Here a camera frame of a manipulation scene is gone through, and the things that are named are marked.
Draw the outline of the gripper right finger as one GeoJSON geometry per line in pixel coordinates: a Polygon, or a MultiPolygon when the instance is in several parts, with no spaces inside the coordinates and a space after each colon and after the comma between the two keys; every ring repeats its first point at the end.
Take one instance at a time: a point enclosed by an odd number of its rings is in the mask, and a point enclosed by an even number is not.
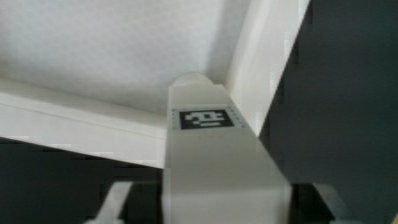
{"type": "Polygon", "coordinates": [[[295,183],[292,187],[290,224],[366,224],[331,185],[295,183]]]}

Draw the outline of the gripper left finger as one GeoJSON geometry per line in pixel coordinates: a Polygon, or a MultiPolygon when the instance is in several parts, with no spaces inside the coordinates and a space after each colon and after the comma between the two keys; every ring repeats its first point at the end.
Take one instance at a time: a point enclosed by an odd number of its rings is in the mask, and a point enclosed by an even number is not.
{"type": "Polygon", "coordinates": [[[160,193],[155,181],[116,181],[95,217],[86,224],[160,224],[160,193]]]}

